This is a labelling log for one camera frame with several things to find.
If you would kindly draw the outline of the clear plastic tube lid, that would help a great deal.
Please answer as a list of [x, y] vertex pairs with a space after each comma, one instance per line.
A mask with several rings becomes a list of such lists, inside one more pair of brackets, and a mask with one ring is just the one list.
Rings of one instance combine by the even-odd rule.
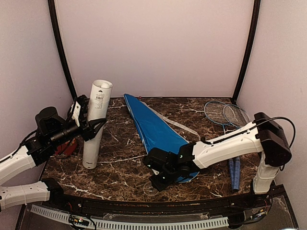
[[159, 191], [152, 186], [150, 181], [144, 184], [143, 191], [147, 196], [156, 196], [159, 193]]

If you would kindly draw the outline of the blue racket bag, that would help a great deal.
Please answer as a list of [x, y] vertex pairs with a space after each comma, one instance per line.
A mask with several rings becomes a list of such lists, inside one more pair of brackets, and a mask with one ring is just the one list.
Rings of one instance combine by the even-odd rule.
[[124, 94], [124, 99], [146, 153], [158, 148], [178, 154], [180, 147], [189, 143], [136, 97]]

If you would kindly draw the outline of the white shuttlecock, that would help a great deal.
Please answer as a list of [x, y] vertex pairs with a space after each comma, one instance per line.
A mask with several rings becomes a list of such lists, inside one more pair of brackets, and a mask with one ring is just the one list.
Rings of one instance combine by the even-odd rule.
[[101, 84], [102, 89], [110, 89], [112, 86], [108, 82], [103, 82]]

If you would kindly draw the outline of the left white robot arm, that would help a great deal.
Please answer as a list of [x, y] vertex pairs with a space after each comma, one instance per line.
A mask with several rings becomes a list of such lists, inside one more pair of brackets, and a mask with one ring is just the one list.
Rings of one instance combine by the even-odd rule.
[[[106, 118], [88, 120], [89, 100], [85, 95], [74, 99], [67, 119], [60, 117], [53, 106], [41, 110], [35, 116], [36, 130], [28, 134], [14, 152], [0, 160], [0, 183], [45, 163], [60, 146], [77, 136], [85, 141], [95, 138]], [[52, 178], [33, 184], [0, 187], [1, 210], [39, 201], [50, 201], [57, 209], [68, 204], [62, 187]]]

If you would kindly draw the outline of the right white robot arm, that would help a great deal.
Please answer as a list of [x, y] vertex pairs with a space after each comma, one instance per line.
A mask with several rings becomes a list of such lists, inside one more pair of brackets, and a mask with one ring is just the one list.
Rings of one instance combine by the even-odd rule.
[[252, 181], [253, 191], [245, 196], [245, 204], [255, 208], [263, 201], [279, 168], [292, 158], [283, 128], [275, 118], [259, 112], [254, 121], [226, 135], [208, 141], [192, 142], [179, 148], [177, 154], [153, 148], [144, 164], [158, 173], [150, 177], [158, 191], [166, 189], [178, 178], [189, 178], [209, 166], [250, 153], [260, 153], [261, 160]]

